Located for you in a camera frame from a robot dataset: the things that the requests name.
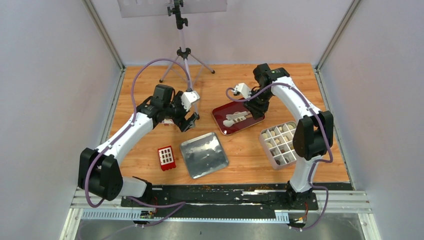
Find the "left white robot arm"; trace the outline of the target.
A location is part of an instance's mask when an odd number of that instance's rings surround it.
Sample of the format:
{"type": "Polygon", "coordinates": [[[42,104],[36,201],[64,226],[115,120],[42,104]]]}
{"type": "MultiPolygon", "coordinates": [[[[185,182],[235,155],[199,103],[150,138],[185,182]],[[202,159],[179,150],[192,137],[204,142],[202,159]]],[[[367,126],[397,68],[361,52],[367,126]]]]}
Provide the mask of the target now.
{"type": "Polygon", "coordinates": [[[85,148],[79,157],[77,185],[86,195],[102,200],[133,197],[140,206],[149,206],[153,193],[148,182],[137,177],[122,176],[120,164],[130,150],[165,119],[181,132],[195,126],[198,113],[186,118],[192,105],[200,100],[195,90],[175,91],[173,87],[158,84],[151,96],[135,107],[129,120],[107,141],[98,147],[85,148]]]}

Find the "red lacquer tray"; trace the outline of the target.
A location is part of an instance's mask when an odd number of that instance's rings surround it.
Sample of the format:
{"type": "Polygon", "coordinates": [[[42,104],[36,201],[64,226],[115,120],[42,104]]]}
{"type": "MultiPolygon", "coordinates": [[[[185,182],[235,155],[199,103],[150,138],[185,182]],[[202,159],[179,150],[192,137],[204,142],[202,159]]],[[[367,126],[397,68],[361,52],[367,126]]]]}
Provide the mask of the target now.
{"type": "Polygon", "coordinates": [[[253,125],[256,125],[265,119],[265,116],[259,119],[253,119],[253,117],[249,117],[246,120],[238,122],[231,127],[225,127],[223,125],[223,120],[226,119],[226,115],[233,114],[235,112],[244,112],[244,111],[248,112],[248,110],[244,107],[242,102],[231,101],[229,103],[226,103],[224,105],[214,108],[211,114],[216,125],[218,126],[219,131],[223,135],[229,136],[239,131],[242,131],[244,129],[247,129],[253,125]]]}

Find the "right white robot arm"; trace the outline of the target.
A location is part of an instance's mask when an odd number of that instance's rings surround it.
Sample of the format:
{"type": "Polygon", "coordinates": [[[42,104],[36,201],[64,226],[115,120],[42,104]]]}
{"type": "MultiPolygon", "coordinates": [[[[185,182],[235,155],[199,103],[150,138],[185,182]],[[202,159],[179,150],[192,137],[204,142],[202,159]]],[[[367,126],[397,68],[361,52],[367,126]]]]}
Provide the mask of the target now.
{"type": "Polygon", "coordinates": [[[312,195],[312,179],[322,157],[330,153],[333,144],[334,117],[330,111],[315,107],[296,87],[290,74],[283,68],[271,69],[259,64],[253,70],[259,87],[251,90],[243,104],[254,119],[263,117],[271,97],[278,97],[293,115],[296,130],[292,145],[300,157],[293,176],[287,183],[286,204],[292,209],[301,207],[312,195]]]}

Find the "silver compartment tin box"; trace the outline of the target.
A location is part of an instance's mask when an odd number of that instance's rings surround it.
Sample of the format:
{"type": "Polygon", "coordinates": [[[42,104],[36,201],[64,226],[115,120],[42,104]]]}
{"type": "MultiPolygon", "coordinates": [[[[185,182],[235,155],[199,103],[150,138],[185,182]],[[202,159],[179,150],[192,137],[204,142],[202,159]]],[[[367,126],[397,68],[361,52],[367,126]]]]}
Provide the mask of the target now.
{"type": "Polygon", "coordinates": [[[274,170],[282,170],[296,164],[299,158],[293,145],[296,127],[294,121],[288,121],[260,132],[259,142],[274,170]]]}

